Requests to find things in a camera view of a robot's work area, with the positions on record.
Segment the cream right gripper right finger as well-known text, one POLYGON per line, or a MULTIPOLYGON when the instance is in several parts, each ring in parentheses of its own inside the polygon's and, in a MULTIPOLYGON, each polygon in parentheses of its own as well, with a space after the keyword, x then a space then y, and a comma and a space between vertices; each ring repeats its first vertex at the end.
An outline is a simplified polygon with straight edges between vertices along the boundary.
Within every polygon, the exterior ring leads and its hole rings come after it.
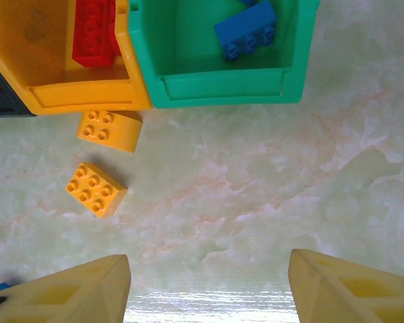
POLYGON ((404 322, 404 276, 293 249, 288 279, 301 322, 404 322))

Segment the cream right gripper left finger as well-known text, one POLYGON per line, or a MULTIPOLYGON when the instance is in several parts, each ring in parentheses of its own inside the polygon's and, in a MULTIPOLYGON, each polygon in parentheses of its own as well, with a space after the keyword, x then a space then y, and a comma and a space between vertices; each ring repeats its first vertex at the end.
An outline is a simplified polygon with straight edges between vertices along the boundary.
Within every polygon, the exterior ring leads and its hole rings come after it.
POLYGON ((122 322, 131 286, 124 254, 0 291, 0 322, 122 322))

